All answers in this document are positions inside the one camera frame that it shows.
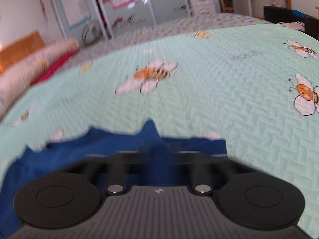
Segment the blue knit sweater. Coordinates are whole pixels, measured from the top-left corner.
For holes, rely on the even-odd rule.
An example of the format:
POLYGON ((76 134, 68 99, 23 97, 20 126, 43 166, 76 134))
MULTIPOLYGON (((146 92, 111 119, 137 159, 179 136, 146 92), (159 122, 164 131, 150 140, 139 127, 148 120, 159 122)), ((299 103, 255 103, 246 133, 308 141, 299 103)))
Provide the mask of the blue knit sweater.
POLYGON ((132 151, 146 154, 148 160, 142 168, 144 177, 128 177, 128 184, 131 186, 176 185, 179 174, 173 154, 177 152, 197 151, 209 157, 227 155, 224 139, 211 136, 160 136, 152 120, 145 122, 136 134, 110 133, 92 127, 84 136, 75 140, 48 143, 40 152, 27 147, 23 155, 11 163, 4 176, 1 187, 1 238, 8 238, 21 227, 13 201, 16 193, 26 184, 82 161, 110 159, 125 156, 132 151))

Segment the mint quilted bee bedspread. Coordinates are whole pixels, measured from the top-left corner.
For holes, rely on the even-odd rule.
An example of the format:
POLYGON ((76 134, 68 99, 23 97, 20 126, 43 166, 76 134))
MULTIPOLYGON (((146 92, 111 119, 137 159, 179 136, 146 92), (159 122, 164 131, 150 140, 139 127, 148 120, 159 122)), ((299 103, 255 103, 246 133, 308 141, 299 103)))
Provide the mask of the mint quilted bee bedspread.
POLYGON ((128 32, 83 49, 1 120, 1 175, 26 147, 95 125, 136 132, 149 118, 167 136, 216 132, 228 155, 291 182, 305 196, 299 225, 318 236, 318 114, 294 107, 300 74, 318 86, 305 33, 220 14, 128 32))

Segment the red cloth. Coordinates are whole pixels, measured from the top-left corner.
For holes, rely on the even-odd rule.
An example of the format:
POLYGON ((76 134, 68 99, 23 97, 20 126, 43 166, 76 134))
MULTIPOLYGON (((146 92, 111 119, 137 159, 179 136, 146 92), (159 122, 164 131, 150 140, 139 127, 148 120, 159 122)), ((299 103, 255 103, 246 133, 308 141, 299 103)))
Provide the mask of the red cloth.
POLYGON ((39 77, 37 77, 34 81, 31 82, 31 86, 36 85, 38 83, 42 83, 46 80, 48 80, 49 78, 51 78, 53 76, 53 74, 59 70, 69 59, 71 59, 72 57, 74 57, 76 54, 79 53, 79 50, 77 51, 70 51, 68 53, 66 53, 65 55, 63 55, 62 57, 60 57, 59 59, 57 59, 57 61, 55 61, 51 66, 49 66, 49 68, 47 70, 44 71, 44 73, 42 73, 39 77))

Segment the rolled cream floral quilt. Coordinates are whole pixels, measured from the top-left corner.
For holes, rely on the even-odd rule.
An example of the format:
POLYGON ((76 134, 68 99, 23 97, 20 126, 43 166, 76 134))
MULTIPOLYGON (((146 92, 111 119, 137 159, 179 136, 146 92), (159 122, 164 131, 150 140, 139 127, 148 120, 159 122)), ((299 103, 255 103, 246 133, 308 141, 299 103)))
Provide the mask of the rolled cream floral quilt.
POLYGON ((75 39, 55 42, 19 63, 14 64, 1 75, 1 117, 40 75, 68 52, 78 51, 80 45, 75 39))

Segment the white drawer cabinet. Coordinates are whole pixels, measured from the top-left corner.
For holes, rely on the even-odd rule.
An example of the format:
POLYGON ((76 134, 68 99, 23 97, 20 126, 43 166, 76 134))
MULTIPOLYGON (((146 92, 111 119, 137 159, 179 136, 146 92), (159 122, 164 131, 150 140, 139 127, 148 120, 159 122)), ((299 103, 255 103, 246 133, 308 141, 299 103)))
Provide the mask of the white drawer cabinet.
POLYGON ((193 16, 211 15, 216 13, 214 0, 190 0, 193 16))

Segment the wooden headboard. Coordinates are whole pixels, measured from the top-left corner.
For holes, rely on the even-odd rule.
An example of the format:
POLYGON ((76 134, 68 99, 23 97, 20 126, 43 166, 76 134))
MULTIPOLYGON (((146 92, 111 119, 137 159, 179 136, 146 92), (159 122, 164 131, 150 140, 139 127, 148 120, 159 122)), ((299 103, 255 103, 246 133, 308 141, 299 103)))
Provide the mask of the wooden headboard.
POLYGON ((39 31, 29 33, 25 37, 13 42, 1 50, 1 74, 20 62, 22 59, 32 55, 40 49, 43 49, 45 44, 40 36, 39 31))

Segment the black chair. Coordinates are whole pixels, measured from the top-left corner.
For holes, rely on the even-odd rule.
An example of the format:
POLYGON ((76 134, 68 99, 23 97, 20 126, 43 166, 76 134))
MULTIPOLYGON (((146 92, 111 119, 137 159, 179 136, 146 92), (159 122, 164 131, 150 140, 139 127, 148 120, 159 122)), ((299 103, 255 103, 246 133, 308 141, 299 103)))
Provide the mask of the black chair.
POLYGON ((318 39, 318 19, 300 11, 274 6, 264 6, 264 20, 276 24, 281 22, 303 23, 303 32, 312 38, 318 39))

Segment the mirrored wardrobe with posters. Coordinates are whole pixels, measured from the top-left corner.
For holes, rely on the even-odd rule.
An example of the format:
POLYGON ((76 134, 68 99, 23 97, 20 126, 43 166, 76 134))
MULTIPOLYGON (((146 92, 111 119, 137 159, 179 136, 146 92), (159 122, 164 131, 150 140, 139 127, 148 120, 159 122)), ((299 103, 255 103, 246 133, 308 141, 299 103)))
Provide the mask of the mirrored wardrobe with posters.
POLYGON ((51 0, 65 38, 81 46, 189 16, 187 0, 51 0))

